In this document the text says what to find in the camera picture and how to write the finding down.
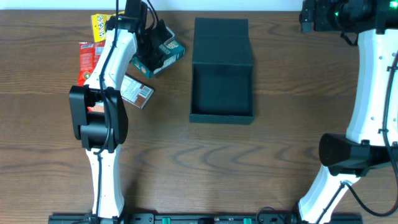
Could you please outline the teal cookie box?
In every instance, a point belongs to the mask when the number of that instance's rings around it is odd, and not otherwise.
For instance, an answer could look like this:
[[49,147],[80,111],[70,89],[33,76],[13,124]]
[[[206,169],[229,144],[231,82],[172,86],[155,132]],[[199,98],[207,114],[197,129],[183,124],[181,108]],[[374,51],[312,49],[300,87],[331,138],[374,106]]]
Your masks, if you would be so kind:
[[137,54],[131,61],[131,63],[147,78],[151,79],[158,75],[160,72],[170,67],[173,63],[180,60],[185,55],[185,47],[175,38],[171,42],[166,45],[162,45],[160,47],[161,50],[164,50],[167,55],[166,59],[163,63],[163,66],[155,69],[154,72],[148,70],[138,59]]

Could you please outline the yellow candy pouch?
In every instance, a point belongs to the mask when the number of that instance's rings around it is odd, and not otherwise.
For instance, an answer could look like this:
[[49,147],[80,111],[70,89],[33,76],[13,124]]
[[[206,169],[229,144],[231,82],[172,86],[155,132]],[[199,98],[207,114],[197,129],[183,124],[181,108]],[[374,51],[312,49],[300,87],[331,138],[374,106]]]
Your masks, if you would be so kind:
[[95,43],[100,43],[106,40],[106,23],[115,14],[95,14],[91,16],[91,27]]

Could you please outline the red snack pouch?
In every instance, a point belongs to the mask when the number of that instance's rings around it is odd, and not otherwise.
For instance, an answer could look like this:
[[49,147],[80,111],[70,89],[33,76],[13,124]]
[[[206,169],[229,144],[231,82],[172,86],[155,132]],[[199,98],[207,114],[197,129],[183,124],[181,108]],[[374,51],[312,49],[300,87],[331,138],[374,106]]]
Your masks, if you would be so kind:
[[80,72],[77,80],[78,86],[83,86],[93,73],[96,64],[102,54],[105,41],[80,42]]

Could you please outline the black gift box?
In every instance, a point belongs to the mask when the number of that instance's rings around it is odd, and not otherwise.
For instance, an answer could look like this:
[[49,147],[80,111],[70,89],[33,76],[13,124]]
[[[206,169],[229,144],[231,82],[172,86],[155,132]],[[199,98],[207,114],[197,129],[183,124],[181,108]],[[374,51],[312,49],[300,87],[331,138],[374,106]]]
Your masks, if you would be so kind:
[[253,72],[248,20],[197,17],[190,122],[251,124]]

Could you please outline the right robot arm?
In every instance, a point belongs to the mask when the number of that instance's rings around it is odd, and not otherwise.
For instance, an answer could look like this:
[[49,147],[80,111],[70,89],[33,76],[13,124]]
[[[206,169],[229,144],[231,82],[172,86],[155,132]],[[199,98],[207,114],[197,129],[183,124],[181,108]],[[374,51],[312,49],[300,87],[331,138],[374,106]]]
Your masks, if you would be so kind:
[[354,223],[334,209],[370,170],[397,169],[397,2],[304,0],[303,33],[338,31],[359,49],[353,115],[344,134],[324,134],[320,170],[298,201],[291,223]]

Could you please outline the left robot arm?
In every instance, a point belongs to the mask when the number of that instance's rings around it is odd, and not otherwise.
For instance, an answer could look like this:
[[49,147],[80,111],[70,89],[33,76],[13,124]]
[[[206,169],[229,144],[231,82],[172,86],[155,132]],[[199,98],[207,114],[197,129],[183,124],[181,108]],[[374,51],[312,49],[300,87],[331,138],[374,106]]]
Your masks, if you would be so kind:
[[148,69],[163,66],[159,47],[173,38],[150,1],[128,0],[124,12],[105,23],[106,42],[93,73],[69,92],[74,135],[89,158],[94,201],[83,223],[127,223],[120,186],[119,158],[128,132],[121,96],[129,64],[138,59]]

